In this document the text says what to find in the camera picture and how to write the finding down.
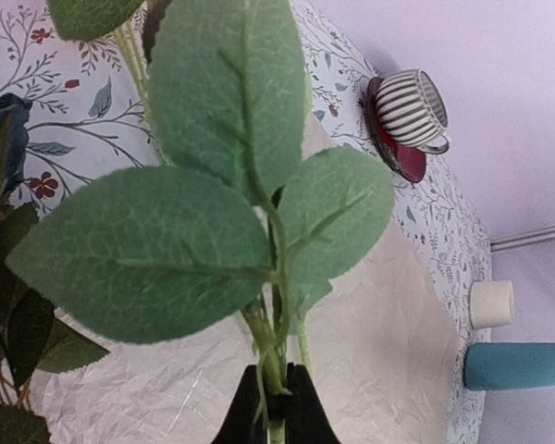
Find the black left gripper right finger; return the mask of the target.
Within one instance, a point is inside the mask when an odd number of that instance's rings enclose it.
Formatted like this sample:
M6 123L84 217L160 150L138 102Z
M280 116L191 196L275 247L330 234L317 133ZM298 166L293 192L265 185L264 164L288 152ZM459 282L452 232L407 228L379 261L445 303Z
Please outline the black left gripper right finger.
M285 398L286 442L291 444L338 444L304 365L288 364L288 388Z

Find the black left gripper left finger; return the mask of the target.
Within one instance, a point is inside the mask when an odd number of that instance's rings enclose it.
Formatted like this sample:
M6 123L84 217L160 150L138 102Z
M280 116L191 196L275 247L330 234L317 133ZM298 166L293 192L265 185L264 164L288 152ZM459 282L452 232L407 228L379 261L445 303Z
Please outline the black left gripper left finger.
M256 370L255 365L245 368L222 426L216 434L216 444L267 444L263 418L255 418L260 400Z

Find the cream wrapping paper sheet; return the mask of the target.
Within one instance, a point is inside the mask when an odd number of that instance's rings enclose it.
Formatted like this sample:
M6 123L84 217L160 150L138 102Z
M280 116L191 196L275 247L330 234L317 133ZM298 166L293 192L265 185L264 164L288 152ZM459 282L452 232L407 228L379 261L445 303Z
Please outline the cream wrapping paper sheet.
M442 443L458 336L426 262L393 220L306 317L313 381L344 443ZM54 443L208 443L254 360L233 315L154 346L110 343L101 361L37 373L31 403Z

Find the teal vase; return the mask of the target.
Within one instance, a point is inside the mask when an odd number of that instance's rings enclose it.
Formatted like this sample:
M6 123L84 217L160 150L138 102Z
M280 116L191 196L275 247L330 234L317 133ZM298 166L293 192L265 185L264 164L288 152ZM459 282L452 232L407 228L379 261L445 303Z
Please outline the teal vase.
M463 384L471 391L555 386L555 343L473 344L465 355Z

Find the flower bouquet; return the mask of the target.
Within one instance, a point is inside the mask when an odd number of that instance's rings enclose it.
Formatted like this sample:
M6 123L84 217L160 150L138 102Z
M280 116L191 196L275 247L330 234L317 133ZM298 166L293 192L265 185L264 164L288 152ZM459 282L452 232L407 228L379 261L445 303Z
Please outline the flower bouquet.
M168 1L60 1L47 3L51 20L60 39L88 43L108 34L129 70L144 110L143 121L150 122L147 66L152 61L155 36L166 14ZM142 33L130 25L136 11L146 8Z

